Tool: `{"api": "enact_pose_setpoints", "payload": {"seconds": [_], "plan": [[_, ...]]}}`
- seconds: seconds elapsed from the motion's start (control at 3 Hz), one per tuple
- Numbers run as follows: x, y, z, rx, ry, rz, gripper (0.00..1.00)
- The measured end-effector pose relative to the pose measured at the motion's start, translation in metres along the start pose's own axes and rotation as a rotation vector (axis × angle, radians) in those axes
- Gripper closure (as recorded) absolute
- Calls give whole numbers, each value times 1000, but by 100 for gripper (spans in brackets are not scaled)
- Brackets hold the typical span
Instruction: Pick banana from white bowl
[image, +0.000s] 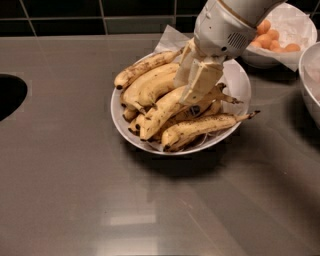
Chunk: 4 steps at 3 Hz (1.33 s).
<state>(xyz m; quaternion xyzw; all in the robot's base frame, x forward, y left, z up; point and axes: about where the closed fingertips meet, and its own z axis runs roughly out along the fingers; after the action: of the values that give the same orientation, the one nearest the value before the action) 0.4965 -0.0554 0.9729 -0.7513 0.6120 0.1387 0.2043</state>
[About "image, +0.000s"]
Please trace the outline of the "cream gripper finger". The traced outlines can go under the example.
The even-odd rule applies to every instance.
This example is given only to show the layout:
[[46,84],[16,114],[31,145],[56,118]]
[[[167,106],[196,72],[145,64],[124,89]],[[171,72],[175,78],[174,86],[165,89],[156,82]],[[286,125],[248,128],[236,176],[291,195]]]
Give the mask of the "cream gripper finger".
[[194,81],[198,69],[199,59],[200,56],[194,39],[190,39],[186,43],[181,55],[179,68],[174,78],[175,87],[189,85]]
[[190,66],[188,83],[181,95],[180,103],[193,105],[204,98],[223,76],[223,57],[194,59]]

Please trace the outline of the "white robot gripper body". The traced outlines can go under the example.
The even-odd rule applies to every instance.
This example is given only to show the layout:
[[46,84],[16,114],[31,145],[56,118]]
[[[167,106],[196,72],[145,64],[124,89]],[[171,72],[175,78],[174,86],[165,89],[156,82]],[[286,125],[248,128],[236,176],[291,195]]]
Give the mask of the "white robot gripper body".
[[208,0],[198,15],[194,42],[202,55],[234,59],[256,34],[250,0]]

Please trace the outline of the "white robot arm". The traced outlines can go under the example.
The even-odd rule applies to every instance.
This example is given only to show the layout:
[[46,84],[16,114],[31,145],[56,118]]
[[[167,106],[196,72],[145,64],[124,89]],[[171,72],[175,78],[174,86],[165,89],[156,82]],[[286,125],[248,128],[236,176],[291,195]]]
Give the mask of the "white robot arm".
[[223,76],[223,63],[239,57],[254,39],[257,26],[286,1],[208,0],[174,79],[176,87],[184,87],[180,103],[193,105],[202,100]]

